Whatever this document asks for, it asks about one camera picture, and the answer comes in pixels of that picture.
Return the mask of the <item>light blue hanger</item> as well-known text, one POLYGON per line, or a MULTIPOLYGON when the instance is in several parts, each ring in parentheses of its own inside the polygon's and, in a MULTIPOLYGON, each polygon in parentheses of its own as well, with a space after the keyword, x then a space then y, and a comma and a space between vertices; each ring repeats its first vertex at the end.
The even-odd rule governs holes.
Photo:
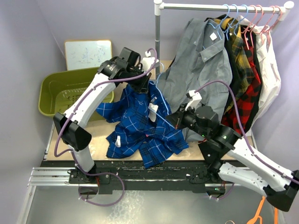
POLYGON ((169 115, 170 112, 171 112, 171 109, 170 109, 170 107, 169 107, 169 104, 167 103, 167 101, 166 101, 165 97, 163 96, 161 90, 160 90, 160 89, 158 88, 158 86, 157 86, 157 85, 158 85, 158 82, 159 82, 159 78, 160 78, 161 74, 163 73, 163 71, 164 71, 164 69, 165 69, 165 65, 164 65, 163 62, 159 62, 158 68, 160 68, 160 67, 162 67, 161 72, 159 72, 158 74, 156 74, 156 80, 154 81, 154 84, 156 85, 156 88, 157 88, 157 90, 159 91, 159 93, 160 93, 160 95, 161 95, 163 104, 164 104, 164 106, 165 106, 165 108, 166 108, 166 115, 169 115))

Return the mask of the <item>blue plaid shirt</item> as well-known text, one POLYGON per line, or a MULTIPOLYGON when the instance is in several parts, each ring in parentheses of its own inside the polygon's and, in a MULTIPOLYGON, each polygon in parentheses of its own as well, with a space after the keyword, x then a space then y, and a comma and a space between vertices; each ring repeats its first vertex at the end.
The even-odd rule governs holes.
POLYGON ((108 158, 128 158, 138 151, 144 166, 150 168, 189 147, 182 131, 166 120, 156 85, 149 82, 148 89, 147 94, 139 94, 127 85, 119 101, 100 106, 100 115, 117 124, 107 136, 108 158))

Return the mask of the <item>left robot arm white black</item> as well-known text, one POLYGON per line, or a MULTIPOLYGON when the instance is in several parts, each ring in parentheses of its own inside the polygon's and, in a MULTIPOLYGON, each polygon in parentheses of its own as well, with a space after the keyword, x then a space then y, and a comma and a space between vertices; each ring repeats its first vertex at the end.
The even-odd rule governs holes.
POLYGON ((120 83, 127 83, 137 93, 146 93, 150 72, 159 64, 154 48, 146 51, 145 57, 124 47, 119 56, 104 61, 79 99, 64 113, 57 112, 53 118, 58 140, 68 145, 74 157, 80 178, 91 183, 96 178, 96 166, 89 144, 92 135, 85 127, 98 105, 120 83))

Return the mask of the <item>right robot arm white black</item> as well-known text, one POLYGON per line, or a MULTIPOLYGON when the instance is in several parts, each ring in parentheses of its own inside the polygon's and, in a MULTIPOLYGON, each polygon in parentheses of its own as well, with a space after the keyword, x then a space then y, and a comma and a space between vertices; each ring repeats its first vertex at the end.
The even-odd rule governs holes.
POLYGON ((176 129, 189 128, 206 139, 199 147, 208 163, 208 179, 249 188, 277 209, 288 212, 299 191, 299 172, 278 165, 248 144, 234 129, 221 124, 209 106, 185 109, 167 120, 176 129))

